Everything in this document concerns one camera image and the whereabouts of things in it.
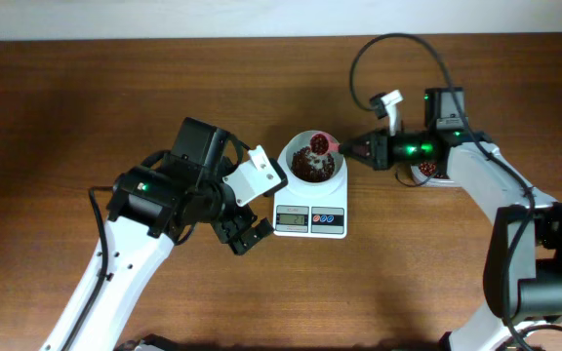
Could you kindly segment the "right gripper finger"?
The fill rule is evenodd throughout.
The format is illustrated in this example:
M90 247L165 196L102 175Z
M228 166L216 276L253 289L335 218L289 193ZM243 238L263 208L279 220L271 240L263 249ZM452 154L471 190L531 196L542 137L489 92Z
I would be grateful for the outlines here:
M339 151L370 151L374 133L368 132L361 136L354 136L340 143Z
M375 168L375 158L372 155L372 153L367 149L363 149L363 148L342 149L341 148L340 154L343 155L346 158L349 158L349 159L354 160L354 161L356 161L356 162L358 162L362 165L365 165L366 167L369 167L372 170Z

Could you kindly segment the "pink measuring scoop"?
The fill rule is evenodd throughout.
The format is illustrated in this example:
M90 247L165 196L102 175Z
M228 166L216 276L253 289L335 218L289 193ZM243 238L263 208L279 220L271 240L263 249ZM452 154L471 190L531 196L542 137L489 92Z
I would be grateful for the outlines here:
M311 137L309 148L313 154L323 156L338 152L340 144L331 135L320 132Z

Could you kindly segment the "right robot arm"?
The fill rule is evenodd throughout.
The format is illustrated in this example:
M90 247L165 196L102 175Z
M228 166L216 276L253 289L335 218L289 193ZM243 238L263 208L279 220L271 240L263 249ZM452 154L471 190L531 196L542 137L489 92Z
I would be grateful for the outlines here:
M482 132L470 129L459 89L450 90L456 123L441 127L441 89L429 89L423 132L400 127L399 92L371 98L369 110L389 125L344 142L342 155L376 171L398 164L437 163L493 225L483 272L484 302L443 350L528 350L532 332L562 332L562 203L534 187Z

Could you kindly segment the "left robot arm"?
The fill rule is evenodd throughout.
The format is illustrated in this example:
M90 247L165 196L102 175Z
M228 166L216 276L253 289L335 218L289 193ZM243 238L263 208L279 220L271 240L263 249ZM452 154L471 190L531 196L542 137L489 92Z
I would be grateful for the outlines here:
M113 349L150 278L197 224L210 224L222 244L245 254L273 231L250 202L287 183L261 146L184 119L171 149L152 153L108 187L106 214L91 204L99 240L43 349Z

